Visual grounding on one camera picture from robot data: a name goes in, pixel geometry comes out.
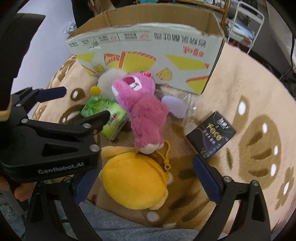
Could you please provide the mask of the person's hand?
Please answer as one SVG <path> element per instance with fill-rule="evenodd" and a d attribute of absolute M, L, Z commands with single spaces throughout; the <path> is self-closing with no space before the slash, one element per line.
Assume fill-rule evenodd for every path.
<path fill-rule="evenodd" d="M 19 187 L 15 188 L 13 194 L 15 198 L 21 202 L 28 200 L 33 193 L 35 183 L 23 183 Z M 10 190 L 10 185 L 5 178 L 0 178 L 0 190 Z"/>

